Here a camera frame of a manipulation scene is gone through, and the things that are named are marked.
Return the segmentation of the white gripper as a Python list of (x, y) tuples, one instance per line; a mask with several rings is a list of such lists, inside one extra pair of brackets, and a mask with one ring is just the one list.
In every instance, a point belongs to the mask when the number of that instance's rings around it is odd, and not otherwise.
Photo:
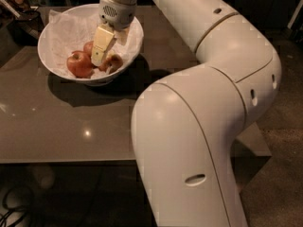
[(135, 9), (136, 5), (125, 5), (115, 0), (99, 0), (98, 15), (103, 24), (98, 25), (94, 35), (92, 64), (101, 65), (114, 39), (118, 44), (126, 44)]

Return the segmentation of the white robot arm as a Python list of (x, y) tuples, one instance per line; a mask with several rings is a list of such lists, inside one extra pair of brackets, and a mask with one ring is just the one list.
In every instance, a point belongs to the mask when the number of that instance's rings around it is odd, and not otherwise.
[[(135, 102), (132, 140), (158, 227), (248, 227), (230, 160), (235, 138), (271, 106), (281, 63), (271, 43), (223, 0), (152, 0), (198, 65)], [(116, 29), (136, 0), (99, 0)]]

